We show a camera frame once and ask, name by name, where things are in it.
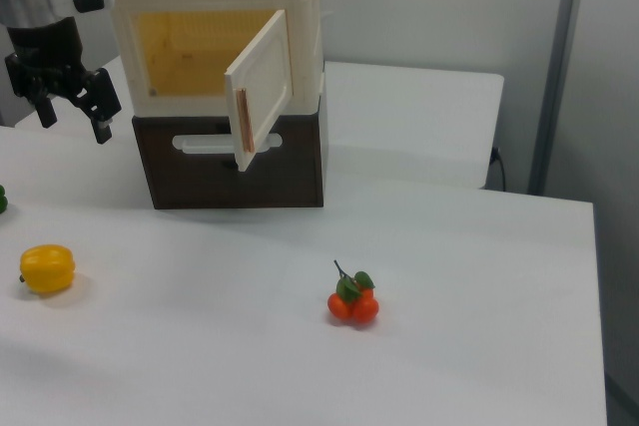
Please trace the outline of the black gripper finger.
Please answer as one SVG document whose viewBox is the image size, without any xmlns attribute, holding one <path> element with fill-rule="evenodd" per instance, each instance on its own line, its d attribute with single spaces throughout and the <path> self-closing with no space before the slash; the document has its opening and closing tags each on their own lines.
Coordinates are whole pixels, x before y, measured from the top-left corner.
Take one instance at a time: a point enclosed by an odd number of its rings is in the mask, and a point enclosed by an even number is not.
<svg viewBox="0 0 639 426">
<path fill-rule="evenodd" d="M 99 145 L 104 145 L 112 138 L 110 124 L 121 111 L 121 104 L 106 69 L 100 68 L 83 75 L 81 93 L 76 97 L 74 106 L 89 118 Z"/>
<path fill-rule="evenodd" d="M 31 104 L 34 106 L 43 128 L 48 129 L 57 122 L 47 89 L 40 80 L 35 80 L 30 90 Z"/>
</svg>

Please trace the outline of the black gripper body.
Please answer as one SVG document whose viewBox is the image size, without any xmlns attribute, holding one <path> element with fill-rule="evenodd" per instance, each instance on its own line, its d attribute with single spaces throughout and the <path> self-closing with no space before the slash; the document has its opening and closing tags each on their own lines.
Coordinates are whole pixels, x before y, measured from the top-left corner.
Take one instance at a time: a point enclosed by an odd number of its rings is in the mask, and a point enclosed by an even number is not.
<svg viewBox="0 0 639 426">
<path fill-rule="evenodd" d="M 5 58 L 17 97 L 37 103 L 55 95 L 77 103 L 87 76 L 83 46 L 73 17 L 38 28 L 8 28 L 14 52 Z"/>
</svg>

